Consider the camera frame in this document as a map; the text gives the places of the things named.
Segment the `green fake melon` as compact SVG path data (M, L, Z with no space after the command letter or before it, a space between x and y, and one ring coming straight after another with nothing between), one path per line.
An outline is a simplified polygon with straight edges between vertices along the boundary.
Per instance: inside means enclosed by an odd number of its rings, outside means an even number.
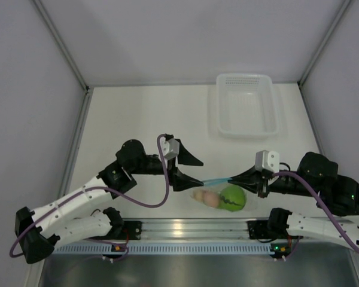
M230 212L242 210L247 203L245 191L236 185L229 185L220 192L220 209Z

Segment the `beige fake garlic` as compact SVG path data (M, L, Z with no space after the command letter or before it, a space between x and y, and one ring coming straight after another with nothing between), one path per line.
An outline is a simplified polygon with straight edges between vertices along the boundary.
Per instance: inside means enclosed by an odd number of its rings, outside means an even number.
M203 190L196 190L192 193L192 198L203 203L204 193L205 192Z

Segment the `clear zip top bag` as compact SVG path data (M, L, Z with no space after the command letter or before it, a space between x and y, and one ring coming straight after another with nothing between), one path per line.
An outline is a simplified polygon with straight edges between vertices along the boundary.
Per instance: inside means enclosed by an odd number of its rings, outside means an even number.
M253 212L258 209L257 199L248 190L227 179L210 179L203 186L189 190L190 197L210 209L226 212Z

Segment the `pink fake egg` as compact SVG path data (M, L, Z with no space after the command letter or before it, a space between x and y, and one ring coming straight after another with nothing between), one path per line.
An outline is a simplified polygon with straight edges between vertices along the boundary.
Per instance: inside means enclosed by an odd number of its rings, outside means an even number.
M209 207L217 208L220 205L220 196L213 192L204 192L203 203Z

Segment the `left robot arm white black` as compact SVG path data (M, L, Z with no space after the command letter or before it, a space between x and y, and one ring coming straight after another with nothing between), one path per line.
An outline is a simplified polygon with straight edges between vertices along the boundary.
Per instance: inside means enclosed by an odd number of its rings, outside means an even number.
M23 257L28 264L49 257L55 249L80 240L124 239L127 227L113 207L97 210L121 197L149 209L163 206L170 190L179 192L203 186L203 182L182 173L178 166L203 166L180 139L159 135L158 153L148 155L136 139L126 141L115 161L77 190L35 209L23 207L16 212L16 241L10 257ZM162 175L165 194L160 203L147 204L127 196L136 187L134 175Z

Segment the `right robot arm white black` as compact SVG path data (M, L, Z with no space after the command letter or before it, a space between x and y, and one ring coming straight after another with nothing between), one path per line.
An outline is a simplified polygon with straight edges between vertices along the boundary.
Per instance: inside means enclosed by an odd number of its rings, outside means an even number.
M252 168L228 182L263 199L270 193L313 198L327 218L310 218L298 207L274 207L261 230L276 239L324 240L359 254L359 183L339 175L337 163L314 152L307 152L295 171L282 165L278 152L262 150Z

